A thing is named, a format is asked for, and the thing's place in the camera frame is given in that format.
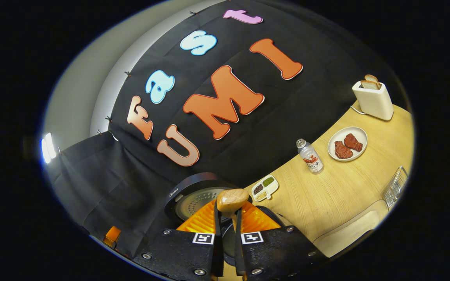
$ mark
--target letter cutout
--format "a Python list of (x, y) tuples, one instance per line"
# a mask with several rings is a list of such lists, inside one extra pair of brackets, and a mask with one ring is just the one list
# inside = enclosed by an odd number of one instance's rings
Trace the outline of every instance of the letter cutout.
[(152, 129), (154, 129), (154, 123), (152, 121), (146, 122), (143, 118), (147, 118), (148, 114), (143, 107), (139, 104), (141, 103), (141, 98), (139, 96), (133, 96), (132, 103), (130, 105), (130, 111), (128, 112), (128, 124), (133, 124), (140, 132), (143, 133), (143, 137), (148, 141), (150, 135), (152, 135)]
[(253, 53), (261, 53), (268, 58), (277, 68), (285, 80), (293, 79), (303, 69), (302, 64), (293, 62), (287, 55), (273, 45), (272, 39), (261, 39), (250, 47)]
[(173, 160), (173, 162), (183, 167), (192, 166), (199, 160), (199, 150), (192, 142), (178, 132), (178, 128), (175, 124), (171, 124), (168, 127), (166, 130), (166, 137), (174, 139), (181, 144), (189, 151), (189, 155), (185, 157), (181, 156), (168, 146), (168, 142), (165, 139), (161, 140), (157, 145), (157, 151), (159, 153), (166, 155), (169, 159)]
[(239, 105), (242, 115), (248, 115), (263, 103), (265, 97), (244, 85), (232, 73), (230, 66), (222, 66), (217, 69), (211, 75), (211, 83), (217, 98), (193, 94), (185, 102), (184, 112), (195, 114), (213, 131), (215, 139), (221, 139), (230, 131), (230, 125), (220, 123), (215, 116), (237, 123), (239, 117), (237, 117), (232, 100)]
[(175, 77), (166, 75), (164, 71), (154, 71), (145, 84), (145, 92), (150, 93), (150, 100), (157, 105), (164, 100), (166, 92), (173, 89), (174, 85)]
[(239, 10), (228, 10), (223, 15), (224, 18), (235, 18), (238, 21), (242, 21), (243, 23), (250, 23), (252, 25), (256, 25), (257, 23), (261, 23), (263, 21), (263, 18), (260, 18), (259, 16), (255, 16), (254, 18), (252, 16), (246, 16), (244, 13), (246, 11)]
[(191, 50), (192, 55), (204, 55), (209, 49), (216, 45), (216, 37), (206, 35), (205, 31), (197, 30), (185, 37), (180, 43), (180, 47), (184, 50)]

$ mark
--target orange object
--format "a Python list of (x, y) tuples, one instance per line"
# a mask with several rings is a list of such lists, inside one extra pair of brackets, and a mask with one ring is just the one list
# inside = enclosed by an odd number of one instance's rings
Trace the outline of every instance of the orange object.
[(248, 201), (244, 203), (241, 213), (241, 233), (267, 231), (280, 228), (268, 215)]
[(140, 103), (141, 98), (139, 96), (133, 96), (127, 121), (128, 124), (133, 124), (138, 130), (140, 130), (140, 132), (143, 133), (143, 137), (148, 141), (150, 139), (150, 135), (152, 135), (154, 123), (152, 123), (152, 121), (147, 122), (143, 120), (143, 118), (148, 117), (148, 113), (139, 105)]
[(233, 73), (230, 66), (222, 66), (211, 75), (216, 98), (193, 94), (184, 104), (184, 112), (192, 112), (212, 131), (215, 139), (221, 139), (230, 131), (230, 125), (220, 123), (215, 117), (230, 122), (239, 122), (232, 100), (239, 105), (242, 115), (250, 114), (264, 101), (262, 94), (253, 92)]
[(199, 150), (192, 142), (178, 132), (178, 127), (175, 124), (170, 125), (166, 130), (166, 137), (174, 139), (181, 144), (187, 149), (189, 155), (185, 157), (181, 156), (168, 146), (168, 142), (165, 139), (161, 140), (157, 145), (157, 151), (159, 153), (166, 155), (169, 159), (173, 160), (173, 162), (183, 167), (192, 166), (199, 160)]
[(215, 233), (214, 231), (214, 203), (216, 199), (200, 208), (189, 217), (177, 231), (188, 231), (194, 233)]
[(109, 245), (109, 247), (114, 248), (114, 243), (118, 241), (120, 234), (121, 230), (112, 226), (104, 237), (104, 243)]
[(293, 62), (286, 54), (273, 45), (272, 39), (261, 39), (250, 47), (253, 53), (261, 53), (268, 58), (277, 68), (280, 69), (280, 75), (285, 80), (290, 80), (303, 69), (302, 64)]

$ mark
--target letter m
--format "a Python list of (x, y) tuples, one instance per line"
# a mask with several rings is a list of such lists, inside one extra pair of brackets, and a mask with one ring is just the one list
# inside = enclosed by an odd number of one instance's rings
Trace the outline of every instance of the letter m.
[(192, 112), (199, 117), (212, 131), (215, 139), (221, 139), (230, 131), (230, 125), (220, 123), (215, 117), (230, 122), (239, 122), (237, 112), (232, 105), (239, 105), (242, 115), (250, 114), (264, 101), (262, 94), (256, 94), (244, 85), (234, 74), (230, 66), (222, 66), (211, 75), (216, 98), (193, 94), (185, 102), (184, 112)]

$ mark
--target blue letter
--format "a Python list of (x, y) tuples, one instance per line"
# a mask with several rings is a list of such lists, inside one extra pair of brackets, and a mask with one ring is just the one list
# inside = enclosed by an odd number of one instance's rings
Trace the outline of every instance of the blue letter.
[(192, 49), (192, 55), (204, 55), (216, 45), (216, 37), (205, 34), (206, 32), (202, 30), (192, 32), (182, 40), (180, 47), (184, 50)]
[(166, 92), (175, 85), (175, 77), (168, 76), (163, 71), (155, 71), (150, 75), (145, 84), (145, 92), (150, 93), (150, 100), (155, 103), (161, 103), (166, 96)]

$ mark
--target orange letter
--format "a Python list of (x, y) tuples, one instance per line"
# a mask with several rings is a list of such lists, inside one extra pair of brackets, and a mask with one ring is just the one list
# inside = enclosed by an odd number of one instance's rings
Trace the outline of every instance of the orange letter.
[(251, 45), (250, 51), (253, 53), (261, 53), (273, 62), (280, 69), (280, 75), (285, 80), (292, 79), (303, 69), (302, 64), (293, 62), (287, 55), (274, 46), (271, 39), (261, 39)]
[(179, 144), (181, 144), (184, 148), (189, 151), (189, 155), (183, 157), (174, 151), (172, 148), (168, 146), (168, 142), (163, 139), (157, 145), (157, 151), (166, 155), (169, 159), (173, 160), (173, 162), (177, 163), (180, 166), (188, 167), (194, 165), (197, 160), (199, 160), (199, 150), (195, 145), (186, 139), (181, 133), (179, 133), (178, 128), (175, 124), (171, 124), (166, 130), (166, 137), (170, 139), (174, 139)]
[(215, 139), (221, 139), (230, 131), (230, 125), (220, 123), (214, 117), (220, 117), (234, 123), (239, 122), (237, 112), (232, 105), (234, 100), (239, 105), (242, 115), (250, 114), (263, 103), (265, 97), (256, 94), (232, 74), (230, 66), (222, 66), (211, 75), (216, 98), (193, 94), (184, 104), (184, 112), (192, 112), (212, 131)]
[(143, 118), (147, 118), (148, 114), (143, 107), (139, 104), (141, 103), (141, 98), (139, 96), (133, 96), (132, 104), (130, 105), (130, 111), (128, 112), (128, 124), (133, 124), (140, 132), (143, 133), (143, 136), (148, 141), (150, 139), (150, 135), (152, 135), (152, 129), (154, 128), (154, 123), (152, 121), (145, 122)]

